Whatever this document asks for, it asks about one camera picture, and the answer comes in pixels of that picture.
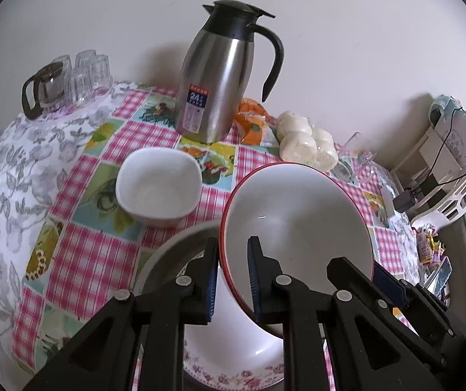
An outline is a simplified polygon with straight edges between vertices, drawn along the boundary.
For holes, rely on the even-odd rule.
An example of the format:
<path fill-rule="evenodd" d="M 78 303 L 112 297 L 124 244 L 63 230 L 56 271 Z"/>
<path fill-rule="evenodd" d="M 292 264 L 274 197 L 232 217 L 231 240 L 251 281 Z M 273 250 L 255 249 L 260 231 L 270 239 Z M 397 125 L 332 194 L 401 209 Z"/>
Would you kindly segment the clear glass mug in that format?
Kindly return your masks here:
<path fill-rule="evenodd" d="M 373 160 L 377 146 L 362 132 L 355 132 L 338 150 L 338 163 L 332 174 L 345 183 L 366 183 L 374 176 Z"/>

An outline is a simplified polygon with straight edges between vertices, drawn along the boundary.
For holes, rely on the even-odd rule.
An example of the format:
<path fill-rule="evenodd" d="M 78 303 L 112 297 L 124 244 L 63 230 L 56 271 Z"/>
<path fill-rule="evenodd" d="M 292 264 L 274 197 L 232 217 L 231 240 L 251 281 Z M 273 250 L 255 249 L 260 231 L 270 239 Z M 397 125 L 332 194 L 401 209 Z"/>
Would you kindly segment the colourful checked tablecloth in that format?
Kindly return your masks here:
<path fill-rule="evenodd" d="M 30 121 L 19 116 L 0 138 L 0 384 L 21 390 L 119 293 L 133 293 L 153 253 L 175 234 L 219 219 L 237 183 L 279 160 L 241 143 L 237 129 L 199 144 L 175 129 L 172 89 L 120 83 L 100 102 Z M 202 175 L 197 207 L 175 227 L 146 227 L 115 197 L 128 155 L 167 147 L 193 156 Z M 389 223 L 387 174 L 366 183 L 328 176 L 353 199 L 371 234 L 374 262 L 418 281 L 409 220 Z"/>

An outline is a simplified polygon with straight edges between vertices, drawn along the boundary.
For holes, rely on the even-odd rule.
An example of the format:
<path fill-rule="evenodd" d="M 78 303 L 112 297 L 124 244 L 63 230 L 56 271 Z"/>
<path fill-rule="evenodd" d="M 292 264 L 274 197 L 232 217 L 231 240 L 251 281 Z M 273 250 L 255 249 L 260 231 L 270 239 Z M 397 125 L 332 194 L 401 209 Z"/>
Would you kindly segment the clear drinking glass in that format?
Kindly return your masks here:
<path fill-rule="evenodd" d="M 84 107 L 107 94 L 114 84 L 109 57 L 96 50 L 81 51 L 69 75 L 69 99 Z"/>
<path fill-rule="evenodd" d="M 61 73 L 59 74 L 58 79 L 55 81 L 55 89 L 57 91 L 57 96 L 63 99 L 63 105 L 67 106 L 71 104 L 70 91 L 69 91 L 69 78 L 72 70 L 72 62 L 70 55 L 62 55 L 56 57 L 53 61 L 53 64 L 61 64 Z"/>

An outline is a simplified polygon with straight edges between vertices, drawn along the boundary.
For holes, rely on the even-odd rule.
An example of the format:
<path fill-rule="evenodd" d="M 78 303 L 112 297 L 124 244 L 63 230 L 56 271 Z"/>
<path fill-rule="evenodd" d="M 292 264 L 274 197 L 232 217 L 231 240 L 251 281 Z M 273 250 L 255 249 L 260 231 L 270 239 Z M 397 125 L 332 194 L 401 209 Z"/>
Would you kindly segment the stainless steel round plate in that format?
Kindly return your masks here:
<path fill-rule="evenodd" d="M 219 219 L 216 219 L 191 226 L 169 238 L 138 273 L 133 294 L 139 296 L 155 291 L 176 278 L 192 259 L 204 254 L 207 240 L 218 235 Z"/>

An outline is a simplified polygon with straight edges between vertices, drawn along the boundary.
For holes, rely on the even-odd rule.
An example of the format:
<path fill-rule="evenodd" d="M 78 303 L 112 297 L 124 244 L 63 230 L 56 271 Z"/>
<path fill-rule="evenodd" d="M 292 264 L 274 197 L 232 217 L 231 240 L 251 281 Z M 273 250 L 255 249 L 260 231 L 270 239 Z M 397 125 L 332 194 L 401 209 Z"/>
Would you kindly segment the red rimmed white bowl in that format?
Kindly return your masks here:
<path fill-rule="evenodd" d="M 372 277 L 374 255 L 363 214 L 327 175 L 297 163 L 273 163 L 241 179 L 228 197 L 219 227 L 220 266 L 244 313 L 254 316 L 247 244 L 259 238 L 266 257 L 311 290 L 331 294 L 331 259 L 348 258 Z"/>

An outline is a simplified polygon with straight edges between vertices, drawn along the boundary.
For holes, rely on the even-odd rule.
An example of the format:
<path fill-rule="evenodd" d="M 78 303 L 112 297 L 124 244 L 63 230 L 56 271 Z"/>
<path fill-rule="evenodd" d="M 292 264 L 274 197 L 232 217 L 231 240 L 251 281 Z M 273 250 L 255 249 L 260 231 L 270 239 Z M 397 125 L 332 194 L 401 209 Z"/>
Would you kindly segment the orange snack packet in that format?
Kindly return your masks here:
<path fill-rule="evenodd" d="M 243 98 L 234 116 L 241 143 L 249 146 L 268 146 L 272 131 L 267 123 L 268 113 L 263 106 L 250 98 Z"/>

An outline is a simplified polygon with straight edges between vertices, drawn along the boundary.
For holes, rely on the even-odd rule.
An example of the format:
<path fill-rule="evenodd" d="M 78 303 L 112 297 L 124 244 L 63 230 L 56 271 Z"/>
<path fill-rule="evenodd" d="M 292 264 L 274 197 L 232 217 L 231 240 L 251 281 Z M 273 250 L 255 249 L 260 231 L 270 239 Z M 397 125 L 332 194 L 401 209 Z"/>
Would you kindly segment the floral rimmed white plate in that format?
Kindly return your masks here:
<path fill-rule="evenodd" d="M 186 326 L 183 368 L 215 390 L 264 390 L 284 379 L 283 341 L 243 312 L 218 274 L 214 312 L 205 326 Z"/>

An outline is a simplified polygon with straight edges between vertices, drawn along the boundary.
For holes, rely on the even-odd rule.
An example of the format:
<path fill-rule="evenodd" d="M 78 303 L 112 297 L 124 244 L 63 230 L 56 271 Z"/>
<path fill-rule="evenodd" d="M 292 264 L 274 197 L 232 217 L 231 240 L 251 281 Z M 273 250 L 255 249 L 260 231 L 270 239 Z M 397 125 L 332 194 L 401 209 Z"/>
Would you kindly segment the candy packets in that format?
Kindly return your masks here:
<path fill-rule="evenodd" d="M 424 225 L 417 229 L 417 254 L 421 285 L 430 293 L 439 296 L 453 269 L 446 255 L 446 246 L 440 241 L 433 226 Z"/>

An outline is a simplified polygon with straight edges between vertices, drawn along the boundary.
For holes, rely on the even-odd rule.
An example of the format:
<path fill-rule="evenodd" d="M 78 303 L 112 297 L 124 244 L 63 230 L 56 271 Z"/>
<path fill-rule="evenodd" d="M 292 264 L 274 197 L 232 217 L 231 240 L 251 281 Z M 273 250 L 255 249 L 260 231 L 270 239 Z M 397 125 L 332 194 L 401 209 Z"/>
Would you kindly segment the white square bowl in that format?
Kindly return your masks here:
<path fill-rule="evenodd" d="M 195 210 L 201 189 L 201 169 L 193 156 L 174 148 L 145 147 L 122 163 L 115 197 L 144 226 L 169 229 Z"/>

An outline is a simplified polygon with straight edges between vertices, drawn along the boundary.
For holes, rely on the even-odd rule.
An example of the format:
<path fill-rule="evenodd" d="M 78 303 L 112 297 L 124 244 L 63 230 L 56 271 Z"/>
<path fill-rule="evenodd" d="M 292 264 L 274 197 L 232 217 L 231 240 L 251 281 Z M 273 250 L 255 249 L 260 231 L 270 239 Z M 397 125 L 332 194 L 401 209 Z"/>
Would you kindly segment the stainless steel thermos jug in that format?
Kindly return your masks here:
<path fill-rule="evenodd" d="M 262 88 L 265 101 L 279 78 L 284 47 L 277 34 L 258 19 L 275 16 L 235 0 L 218 0 L 204 9 L 209 17 L 193 39 L 182 64 L 176 93 L 176 131 L 193 141 L 212 144 L 228 136 L 248 85 L 254 59 L 254 36 L 274 46 L 274 61 Z"/>

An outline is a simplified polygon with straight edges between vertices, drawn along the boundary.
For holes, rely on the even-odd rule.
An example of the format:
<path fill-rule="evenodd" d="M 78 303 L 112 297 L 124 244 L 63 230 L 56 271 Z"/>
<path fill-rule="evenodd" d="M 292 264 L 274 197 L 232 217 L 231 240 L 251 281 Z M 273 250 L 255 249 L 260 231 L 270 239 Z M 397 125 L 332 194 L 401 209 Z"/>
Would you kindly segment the black power adapter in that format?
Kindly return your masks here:
<path fill-rule="evenodd" d="M 397 213 L 404 213 L 416 204 L 415 193 L 411 189 L 406 189 L 393 199 L 394 210 Z"/>

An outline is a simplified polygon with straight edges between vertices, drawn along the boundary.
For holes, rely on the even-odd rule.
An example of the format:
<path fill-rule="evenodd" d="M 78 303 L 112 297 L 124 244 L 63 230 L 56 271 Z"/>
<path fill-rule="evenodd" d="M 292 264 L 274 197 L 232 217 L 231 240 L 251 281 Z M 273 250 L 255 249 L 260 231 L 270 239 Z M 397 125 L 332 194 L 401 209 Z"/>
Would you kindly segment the pack of white buns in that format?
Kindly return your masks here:
<path fill-rule="evenodd" d="M 281 113 L 276 120 L 276 134 L 284 162 L 328 172 L 339 161 L 332 135 L 314 126 L 308 117 L 291 111 Z"/>

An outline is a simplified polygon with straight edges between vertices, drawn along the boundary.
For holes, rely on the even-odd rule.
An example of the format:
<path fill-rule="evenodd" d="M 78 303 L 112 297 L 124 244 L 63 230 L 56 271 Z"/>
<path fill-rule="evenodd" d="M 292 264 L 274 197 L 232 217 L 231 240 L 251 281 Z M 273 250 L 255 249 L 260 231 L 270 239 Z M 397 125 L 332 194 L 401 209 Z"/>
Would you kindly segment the white plastic rack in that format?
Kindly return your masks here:
<path fill-rule="evenodd" d="M 421 139 L 391 170 L 400 193 L 415 193 L 415 206 L 404 212 L 414 229 L 442 229 L 466 213 L 466 110 L 454 97 L 440 95 L 428 108 L 428 121 Z"/>

